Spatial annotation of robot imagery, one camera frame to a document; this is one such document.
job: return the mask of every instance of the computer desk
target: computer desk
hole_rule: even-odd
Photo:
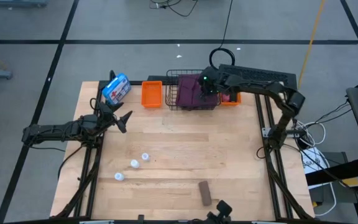
[[[98,84],[82,83],[74,119],[93,112],[89,101],[96,96]],[[146,220],[205,219],[209,211],[217,212],[219,200],[232,207],[232,220],[275,219],[265,161],[255,155],[262,146],[255,95],[242,93],[239,106],[171,111],[164,103],[164,92],[163,106],[156,109],[141,105],[141,92],[141,86],[132,86],[123,99],[124,106],[116,112],[122,116],[133,111],[127,133],[122,134],[113,126],[104,134],[92,219],[136,220],[138,215],[144,215]],[[274,102],[272,110],[278,121],[281,112]],[[296,146],[290,138],[285,143]],[[79,145],[69,142],[65,157]],[[150,155],[149,162],[142,161],[143,152]],[[284,146],[281,154],[288,189],[314,216],[300,153]],[[64,165],[51,215],[60,212],[78,189],[84,156],[82,149]],[[132,159],[140,162],[139,169],[130,166]],[[125,180],[115,180],[116,172],[123,173]],[[198,189],[202,180],[209,183],[211,206],[202,204]],[[281,216],[285,217],[279,188],[277,192]],[[88,197],[87,191],[82,215]]]

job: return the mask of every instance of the purple cloth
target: purple cloth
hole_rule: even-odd
[[[201,97],[201,87],[198,84],[199,74],[179,75],[177,106],[199,107],[216,106],[217,95]]]

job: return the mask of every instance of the wire basket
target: wire basket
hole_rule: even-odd
[[[167,71],[167,84],[165,85],[165,103],[171,110],[213,110],[215,106],[221,104],[221,98],[217,96],[216,104],[211,106],[178,106],[178,81],[182,75],[196,75],[200,74],[202,70],[168,70]]]

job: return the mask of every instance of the concrete floor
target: concrete floor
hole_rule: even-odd
[[[43,9],[0,8],[0,40],[58,40],[72,2],[50,0]],[[68,39],[221,39],[229,3],[200,0],[192,15],[182,18],[168,9],[151,10],[146,0],[80,0]],[[358,24],[358,0],[347,3]],[[192,4],[183,0],[178,11],[186,12]],[[226,39],[308,40],[318,8],[316,0],[234,0]],[[316,39],[357,40],[340,0],[326,1]],[[168,69],[202,69],[208,66],[209,52],[217,46],[65,45],[39,123],[58,124],[72,119],[83,81],[106,80],[111,69],[124,72],[131,80],[165,75]],[[225,47],[234,52],[237,65],[299,75],[308,46]],[[21,150],[22,129],[32,119],[56,49],[55,44],[0,44],[0,58],[14,72],[12,80],[0,80],[0,205]],[[214,60],[229,63],[225,55],[217,55]],[[345,89],[355,85],[358,45],[314,45],[300,89],[306,102],[299,119],[314,121],[331,111],[345,101]],[[358,128],[352,113],[327,123],[326,129],[321,151],[345,151],[349,160],[358,159]],[[47,145],[65,148],[62,143]],[[6,222],[48,217],[62,158],[62,152],[30,150]],[[327,207],[316,212],[322,213]],[[337,205],[321,219],[358,222],[349,204]]]

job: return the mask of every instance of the white cup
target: white cup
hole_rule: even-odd
[[[131,166],[135,169],[140,167],[139,162],[136,159],[131,160]]]
[[[116,173],[114,175],[114,178],[118,181],[123,181],[125,177],[124,177],[124,174],[122,174],[122,173]]]
[[[150,160],[150,156],[147,154],[147,153],[143,153],[142,154],[142,159],[144,160],[144,161],[149,161]]]

